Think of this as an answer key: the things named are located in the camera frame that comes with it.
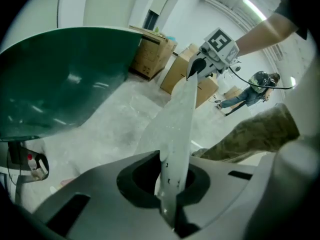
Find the jeans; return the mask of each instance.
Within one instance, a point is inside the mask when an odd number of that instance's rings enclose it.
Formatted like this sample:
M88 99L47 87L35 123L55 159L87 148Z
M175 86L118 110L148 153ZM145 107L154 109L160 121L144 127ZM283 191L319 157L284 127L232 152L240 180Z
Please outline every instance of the jeans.
M231 110L230 113L227 113L227 115L230 115L234 111L240 109L242 106L247 105L250 107L251 105L257 103L260 100L261 94L257 93L254 89L251 87L246 88L239 96L233 97L230 99L227 99L220 103L221 108L228 108L233 105L238 104L239 102L242 102L239 106L235 107Z

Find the camouflage fabric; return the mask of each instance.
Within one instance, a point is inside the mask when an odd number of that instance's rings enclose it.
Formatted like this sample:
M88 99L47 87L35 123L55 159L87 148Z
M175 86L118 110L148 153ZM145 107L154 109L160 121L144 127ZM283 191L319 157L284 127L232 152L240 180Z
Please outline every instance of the camouflage fabric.
M212 148L202 148L195 157L238 163L256 153L276 152L285 143L299 137L298 128L284 104L240 122Z

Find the green tray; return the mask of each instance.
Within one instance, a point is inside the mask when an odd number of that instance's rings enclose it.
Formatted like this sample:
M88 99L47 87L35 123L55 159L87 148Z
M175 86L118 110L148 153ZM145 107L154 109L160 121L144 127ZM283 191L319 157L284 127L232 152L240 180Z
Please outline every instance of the green tray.
M43 138L82 125L128 76L141 33L55 29L0 54L0 141Z

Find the ceiling light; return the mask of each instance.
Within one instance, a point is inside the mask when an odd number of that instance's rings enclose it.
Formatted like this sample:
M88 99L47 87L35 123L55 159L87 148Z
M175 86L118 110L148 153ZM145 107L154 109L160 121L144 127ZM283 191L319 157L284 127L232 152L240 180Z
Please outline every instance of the ceiling light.
M290 76L291 86L295 86L297 84L296 79L293 76Z
M264 20L267 19L267 17L266 17L250 0L243 0L243 2L244 2L247 6L249 6L250 9L251 9L252 11L254 11L255 14L258 15L261 20L264 21Z

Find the backpack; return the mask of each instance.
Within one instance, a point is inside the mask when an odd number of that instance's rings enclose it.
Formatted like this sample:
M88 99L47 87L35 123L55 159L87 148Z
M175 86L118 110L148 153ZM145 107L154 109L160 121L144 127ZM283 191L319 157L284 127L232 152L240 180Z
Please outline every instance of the backpack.
M258 94L262 94L267 88L263 88L263 87L258 87L258 86L268 86L268 83L270 81L270 75L267 72L264 71L259 71L257 73L255 73L250 79L249 79L249 83L251 88L253 90L255 90Z

